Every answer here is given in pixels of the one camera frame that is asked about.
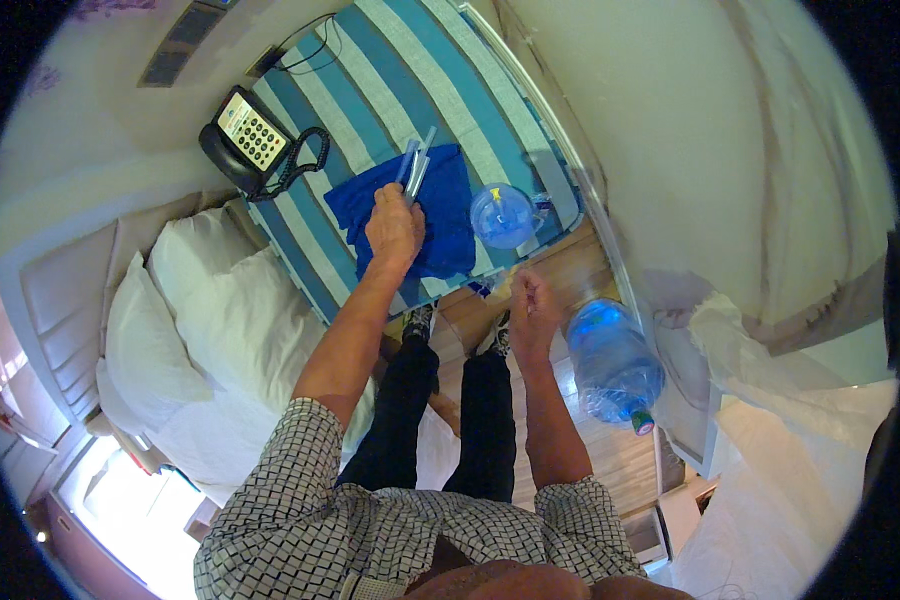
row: headboard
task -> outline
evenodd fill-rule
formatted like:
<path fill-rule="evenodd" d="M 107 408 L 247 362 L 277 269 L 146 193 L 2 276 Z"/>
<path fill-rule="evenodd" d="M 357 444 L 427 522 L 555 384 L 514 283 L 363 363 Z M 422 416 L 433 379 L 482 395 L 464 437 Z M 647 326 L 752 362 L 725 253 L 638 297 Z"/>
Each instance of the headboard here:
<path fill-rule="evenodd" d="M 249 215 L 242 214 L 243 201 L 230 201 L 234 198 L 229 190 L 196 192 L 123 215 L 20 270 L 26 310 L 50 372 L 51 380 L 43 384 L 59 391 L 50 396 L 62 398 L 64 414 L 82 422 L 99 404 L 96 366 L 104 353 L 110 305 L 134 254 L 146 257 L 168 221 L 201 210 L 227 204 L 238 225 L 250 222 Z M 241 229 L 260 247 L 259 234 Z"/>

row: foot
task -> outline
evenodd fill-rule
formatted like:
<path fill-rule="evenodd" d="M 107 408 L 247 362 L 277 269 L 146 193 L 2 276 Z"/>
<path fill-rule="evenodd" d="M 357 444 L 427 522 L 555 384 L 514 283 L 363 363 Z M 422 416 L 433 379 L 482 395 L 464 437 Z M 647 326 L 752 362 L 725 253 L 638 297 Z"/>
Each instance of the foot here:
<path fill-rule="evenodd" d="M 437 303 L 424 304 L 405 313 L 403 316 L 403 341 L 411 335 L 423 338 L 424 342 L 430 342 L 430 334 L 434 332 L 437 324 Z"/>
<path fill-rule="evenodd" d="M 507 354 L 510 353 L 509 308 L 504 310 L 504 313 L 502 315 L 493 319 L 493 324 L 490 327 L 490 332 L 486 334 L 486 337 L 483 338 L 483 341 L 480 342 L 480 345 L 477 346 L 477 350 L 474 352 L 474 356 L 479 356 L 486 353 L 499 354 L 504 358 L 507 358 Z"/>

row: phone cord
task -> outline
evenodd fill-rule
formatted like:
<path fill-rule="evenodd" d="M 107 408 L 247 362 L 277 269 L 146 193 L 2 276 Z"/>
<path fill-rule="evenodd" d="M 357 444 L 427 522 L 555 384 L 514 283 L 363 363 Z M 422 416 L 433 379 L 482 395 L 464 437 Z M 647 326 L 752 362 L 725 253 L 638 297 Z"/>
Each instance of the phone cord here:
<path fill-rule="evenodd" d="M 316 162 L 308 162 L 306 164 L 297 164 L 300 158 L 300 151 L 303 150 L 303 144 L 307 138 L 317 136 L 320 138 L 320 153 L 316 156 Z M 287 150 L 287 159 L 284 162 L 283 173 L 277 179 L 276 186 L 270 190 L 258 192 L 247 199 L 252 202 L 260 202 L 262 200 L 273 200 L 283 192 L 290 189 L 298 177 L 304 173 L 316 173 L 326 166 L 327 157 L 330 155 L 330 133 L 325 128 L 319 126 L 311 126 L 300 132 L 300 135 L 289 144 Z"/>

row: blue and white striped towel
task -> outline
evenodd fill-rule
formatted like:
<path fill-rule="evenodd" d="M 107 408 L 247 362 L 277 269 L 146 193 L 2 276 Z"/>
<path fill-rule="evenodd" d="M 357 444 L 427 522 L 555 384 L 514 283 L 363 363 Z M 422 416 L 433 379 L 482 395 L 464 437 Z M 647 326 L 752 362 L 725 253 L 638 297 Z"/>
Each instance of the blue and white striped towel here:
<path fill-rule="evenodd" d="M 252 88 L 296 136 L 326 129 L 333 144 L 326 167 L 288 192 L 251 207 L 294 282 L 326 323 L 357 285 L 356 253 L 324 201 L 331 188 L 403 154 L 410 139 L 437 127 L 433 145 L 463 150 L 472 191 L 503 182 L 528 195 L 547 193 L 553 208 L 523 246 L 501 250 L 477 240 L 469 276 L 408 280 L 390 306 L 397 315 L 473 279 L 510 268 L 569 234 L 580 223 L 580 191 L 540 119 L 514 79 L 446 0 L 357 0 L 317 27 Z M 317 142 L 300 162 L 312 162 Z"/>

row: blue cloth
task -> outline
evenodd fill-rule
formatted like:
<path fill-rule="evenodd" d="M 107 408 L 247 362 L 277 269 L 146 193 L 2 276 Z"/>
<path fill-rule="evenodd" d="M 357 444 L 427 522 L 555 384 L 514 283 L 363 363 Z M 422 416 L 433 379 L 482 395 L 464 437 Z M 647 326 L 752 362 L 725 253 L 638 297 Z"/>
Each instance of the blue cloth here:
<path fill-rule="evenodd" d="M 416 195 L 427 227 L 423 247 L 407 277 L 447 280 L 456 274 L 470 273 L 476 260 L 470 224 L 470 181 L 464 155 L 457 144 L 436 146 L 427 152 L 427 156 L 430 166 Z M 402 154 L 396 156 L 351 177 L 323 196 L 333 210 L 339 228 L 346 230 L 346 243 L 357 250 L 357 277 L 360 279 L 373 257 L 371 243 L 364 232 L 376 204 L 373 193 L 396 179 L 402 160 Z"/>

